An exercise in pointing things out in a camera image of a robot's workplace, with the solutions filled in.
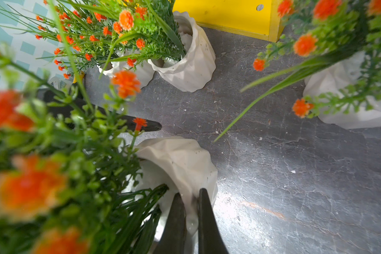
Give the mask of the yellow rack with coloured shelves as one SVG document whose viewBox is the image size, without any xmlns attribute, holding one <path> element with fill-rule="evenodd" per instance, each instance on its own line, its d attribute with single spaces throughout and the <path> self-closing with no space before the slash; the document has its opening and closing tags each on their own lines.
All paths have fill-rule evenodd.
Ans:
<svg viewBox="0 0 381 254">
<path fill-rule="evenodd" d="M 188 12 L 200 26 L 276 42 L 285 24 L 278 16 L 281 1 L 178 0 L 174 11 Z"/>
</svg>

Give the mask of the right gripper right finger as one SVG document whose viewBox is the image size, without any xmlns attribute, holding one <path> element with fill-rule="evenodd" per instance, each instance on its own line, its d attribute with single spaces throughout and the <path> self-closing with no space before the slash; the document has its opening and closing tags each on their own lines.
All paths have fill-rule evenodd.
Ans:
<svg viewBox="0 0 381 254">
<path fill-rule="evenodd" d="M 199 254 L 228 254 L 221 238 L 207 189 L 201 188 L 197 202 Z"/>
</svg>

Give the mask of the red flower pot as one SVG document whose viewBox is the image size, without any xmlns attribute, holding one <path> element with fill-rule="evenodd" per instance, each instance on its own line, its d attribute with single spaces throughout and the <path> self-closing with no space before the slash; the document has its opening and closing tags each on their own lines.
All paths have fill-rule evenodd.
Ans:
<svg viewBox="0 0 381 254">
<path fill-rule="evenodd" d="M 174 1 L 70 1 L 101 25 L 90 33 L 105 49 L 99 61 L 119 62 L 127 69 L 146 63 L 182 92 L 196 92 L 212 79 L 215 53 L 205 31 L 187 12 L 174 11 Z"/>
<path fill-rule="evenodd" d="M 120 136 L 147 126 L 119 113 L 136 75 L 117 73 L 111 89 L 112 110 L 34 73 L 0 90 L 0 254 L 153 254 L 169 188 L 139 187 L 140 159 Z"/>
<path fill-rule="evenodd" d="M 135 36 L 115 43 L 121 36 L 134 31 L 126 31 L 118 20 L 89 10 L 87 2 L 75 1 L 71 8 L 59 3 L 55 6 L 55 16 L 49 13 L 47 1 L 35 3 L 35 7 L 41 12 L 29 13 L 0 5 L 0 14 L 17 22 L 17 26 L 0 24 L 0 27 L 15 31 L 17 39 L 24 35 L 34 36 L 38 40 L 34 47 L 43 54 L 38 59 L 52 60 L 65 78 L 70 77 L 65 45 L 71 47 L 76 67 L 83 72 L 97 66 L 101 73 L 112 77 L 122 69 L 135 71 L 145 60 L 138 47 L 145 45 L 146 39 Z"/>
<path fill-rule="evenodd" d="M 318 117 L 344 129 L 381 127 L 381 1 L 281 1 L 277 16 L 295 38 L 280 37 L 257 55 L 263 71 L 272 60 L 295 54 L 303 62 L 253 81 L 247 91 L 276 77 L 274 94 L 299 81 L 293 106 L 299 118 Z"/>
</svg>

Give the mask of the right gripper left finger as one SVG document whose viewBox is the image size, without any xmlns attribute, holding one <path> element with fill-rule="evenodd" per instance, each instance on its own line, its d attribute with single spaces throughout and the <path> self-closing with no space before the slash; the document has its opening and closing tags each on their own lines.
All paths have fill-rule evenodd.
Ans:
<svg viewBox="0 0 381 254">
<path fill-rule="evenodd" d="M 186 241 L 186 211 L 180 193 L 176 193 L 168 219 L 154 254 L 183 254 Z"/>
</svg>

